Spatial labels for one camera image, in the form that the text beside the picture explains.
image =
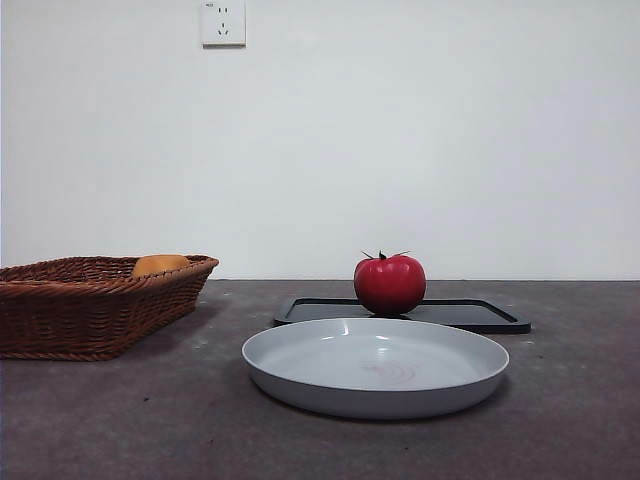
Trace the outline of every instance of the table surface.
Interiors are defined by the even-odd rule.
[[[207,282],[197,310],[108,362],[5,360],[2,479],[640,478],[640,282],[433,281],[532,321],[483,403],[417,421],[289,407],[240,348],[292,297],[346,281]]]

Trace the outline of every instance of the wicker basket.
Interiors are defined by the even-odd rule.
[[[137,257],[74,257],[0,269],[0,358],[109,360],[193,311],[218,260],[131,277]]]

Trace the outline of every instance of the white outlet plate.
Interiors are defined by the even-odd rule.
[[[202,45],[246,45],[245,0],[219,0],[202,4]]]

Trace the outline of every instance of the white wall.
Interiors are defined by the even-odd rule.
[[[640,279],[640,2],[5,0],[2,258]]]

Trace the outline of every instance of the black tray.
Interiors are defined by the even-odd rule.
[[[353,298],[295,298],[274,317],[277,324],[320,318],[376,317]],[[439,323],[476,333],[529,333],[531,322],[484,300],[469,298],[423,300],[415,309],[394,318]]]

